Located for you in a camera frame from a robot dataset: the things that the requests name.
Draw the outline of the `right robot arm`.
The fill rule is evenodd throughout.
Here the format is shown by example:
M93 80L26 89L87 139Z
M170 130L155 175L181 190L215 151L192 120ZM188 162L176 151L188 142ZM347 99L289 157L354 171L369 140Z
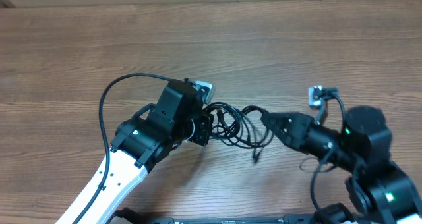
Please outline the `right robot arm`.
M392 132L381 109L351 108L339 132L298 112L265 113L261 121L283 145L350 172L347 191L364 221L421 222L421 197L391 160Z

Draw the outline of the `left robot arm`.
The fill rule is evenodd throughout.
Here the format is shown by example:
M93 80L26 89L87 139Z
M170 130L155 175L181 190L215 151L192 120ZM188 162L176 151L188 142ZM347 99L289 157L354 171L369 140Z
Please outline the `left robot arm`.
M210 83L169 80L159 100L122 122L98 170L59 218L59 223L107 223L125 197L154 166L190 141L207 145L213 115L204 112L214 94Z

